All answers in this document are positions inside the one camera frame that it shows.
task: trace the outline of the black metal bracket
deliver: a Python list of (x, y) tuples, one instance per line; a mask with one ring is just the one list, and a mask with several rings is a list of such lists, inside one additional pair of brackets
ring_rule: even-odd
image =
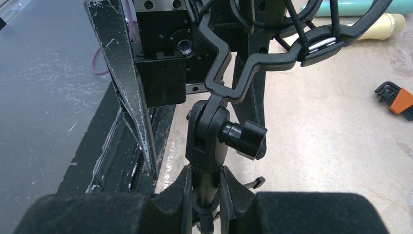
[(130, 116), (137, 140), (154, 179), (158, 178), (155, 145), (142, 80), (133, 61), (120, 0), (85, 0), (92, 28), (103, 52), (119, 100)]

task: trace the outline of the teal tube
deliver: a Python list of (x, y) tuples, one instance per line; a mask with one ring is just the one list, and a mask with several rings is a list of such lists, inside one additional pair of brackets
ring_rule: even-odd
[[(340, 16), (363, 16), (372, 5), (372, 0), (339, 0), (338, 12)], [(386, 13), (408, 15), (413, 13), (413, 0), (393, 0)], [(317, 17), (329, 17), (330, 2), (323, 1), (316, 15)]]

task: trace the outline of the black knob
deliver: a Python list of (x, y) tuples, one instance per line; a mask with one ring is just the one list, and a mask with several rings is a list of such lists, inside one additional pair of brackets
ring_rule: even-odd
[(220, 141), (237, 152), (254, 160), (260, 149), (267, 129), (249, 120), (244, 125), (227, 122), (222, 130)]

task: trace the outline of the scratched black surface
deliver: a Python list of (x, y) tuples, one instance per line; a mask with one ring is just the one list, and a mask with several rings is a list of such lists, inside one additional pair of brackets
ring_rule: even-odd
[(71, 165), (110, 83), (97, 46), (83, 1), (31, 1), (0, 31), (0, 233)]

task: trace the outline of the screw head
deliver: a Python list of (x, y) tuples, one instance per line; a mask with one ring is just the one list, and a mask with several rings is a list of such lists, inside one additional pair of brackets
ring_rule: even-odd
[(146, 9), (150, 10), (150, 9), (153, 8), (153, 3), (151, 1), (146, 1), (144, 3), (144, 6), (145, 6)]
[(172, 44), (176, 44), (176, 43), (177, 43), (175, 38), (170, 37), (169, 39), (170, 39), (170, 42), (171, 42)]
[(175, 0), (172, 3), (173, 8), (178, 9), (179, 7), (181, 7), (181, 1), (179, 0)]

